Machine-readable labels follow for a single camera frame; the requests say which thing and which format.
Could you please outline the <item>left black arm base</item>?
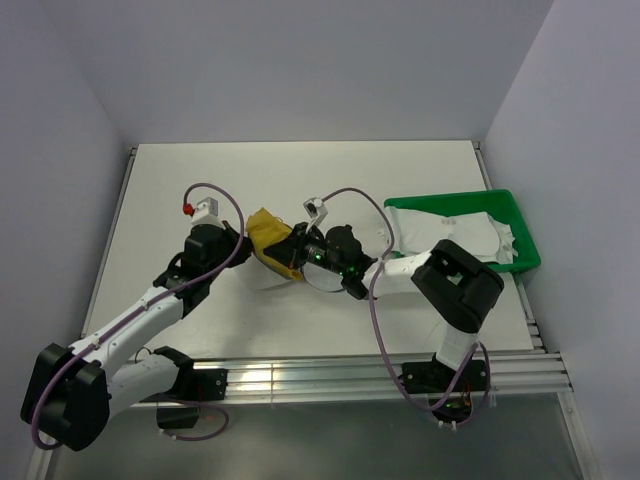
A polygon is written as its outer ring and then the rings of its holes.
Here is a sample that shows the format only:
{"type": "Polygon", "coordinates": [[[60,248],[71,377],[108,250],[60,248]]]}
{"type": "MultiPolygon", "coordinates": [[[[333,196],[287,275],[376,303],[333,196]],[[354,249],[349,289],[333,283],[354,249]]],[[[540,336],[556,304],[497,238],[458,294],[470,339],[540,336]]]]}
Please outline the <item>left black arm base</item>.
{"type": "Polygon", "coordinates": [[[157,401],[221,401],[225,398],[228,370],[224,368],[195,369],[177,387],[168,392],[158,393],[145,399],[157,401]]]}

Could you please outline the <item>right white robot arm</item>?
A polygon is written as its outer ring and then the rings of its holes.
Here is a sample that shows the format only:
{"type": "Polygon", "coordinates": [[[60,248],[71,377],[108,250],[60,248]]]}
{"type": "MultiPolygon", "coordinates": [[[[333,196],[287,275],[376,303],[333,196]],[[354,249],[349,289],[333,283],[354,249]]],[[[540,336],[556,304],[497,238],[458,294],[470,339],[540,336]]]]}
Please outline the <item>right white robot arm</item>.
{"type": "Polygon", "coordinates": [[[504,289],[493,269],[448,239],[425,252],[385,260],[367,255],[349,225],[321,233],[300,223],[264,254],[292,270],[314,265],[336,274],[357,300],[421,293],[446,322],[432,368],[435,383],[446,390],[466,379],[465,358],[504,289]]]}

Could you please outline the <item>yellow bra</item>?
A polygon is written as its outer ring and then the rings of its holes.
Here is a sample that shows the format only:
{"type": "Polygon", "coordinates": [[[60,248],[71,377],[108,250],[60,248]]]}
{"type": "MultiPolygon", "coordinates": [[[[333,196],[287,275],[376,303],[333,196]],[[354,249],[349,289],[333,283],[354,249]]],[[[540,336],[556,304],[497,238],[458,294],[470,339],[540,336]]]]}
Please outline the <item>yellow bra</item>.
{"type": "Polygon", "coordinates": [[[246,222],[246,232],[254,248],[254,255],[268,268],[284,278],[301,281],[303,275],[287,264],[268,257],[265,253],[271,247],[289,237],[293,229],[279,217],[272,215],[267,209],[261,208],[252,214],[246,222]]]}

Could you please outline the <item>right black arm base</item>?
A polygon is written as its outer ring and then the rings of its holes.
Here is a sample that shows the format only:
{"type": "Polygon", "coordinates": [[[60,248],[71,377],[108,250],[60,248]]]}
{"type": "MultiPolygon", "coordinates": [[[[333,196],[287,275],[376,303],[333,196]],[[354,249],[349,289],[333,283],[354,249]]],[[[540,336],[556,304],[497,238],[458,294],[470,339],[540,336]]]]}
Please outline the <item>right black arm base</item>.
{"type": "MultiPolygon", "coordinates": [[[[438,362],[405,362],[401,365],[399,380],[409,394],[444,393],[455,376],[455,371],[438,362]]],[[[453,388],[454,393],[480,392],[487,385],[487,366],[483,360],[470,360],[453,388]]]]}

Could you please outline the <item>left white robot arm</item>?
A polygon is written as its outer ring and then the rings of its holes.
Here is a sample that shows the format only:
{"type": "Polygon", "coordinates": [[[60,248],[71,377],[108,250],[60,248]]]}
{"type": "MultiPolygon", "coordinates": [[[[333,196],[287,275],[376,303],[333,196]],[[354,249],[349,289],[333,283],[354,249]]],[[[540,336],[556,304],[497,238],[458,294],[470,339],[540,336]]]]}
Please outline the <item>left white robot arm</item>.
{"type": "Polygon", "coordinates": [[[123,314],[68,347],[52,343],[36,357],[20,411],[34,445],[44,451],[93,443],[122,410],[151,397],[199,408],[207,389],[194,362],[171,347],[153,350],[142,362],[129,359],[166,328],[192,313],[209,295],[216,277],[244,263],[253,245],[227,222],[191,229],[184,248],[152,287],[123,314]]]}

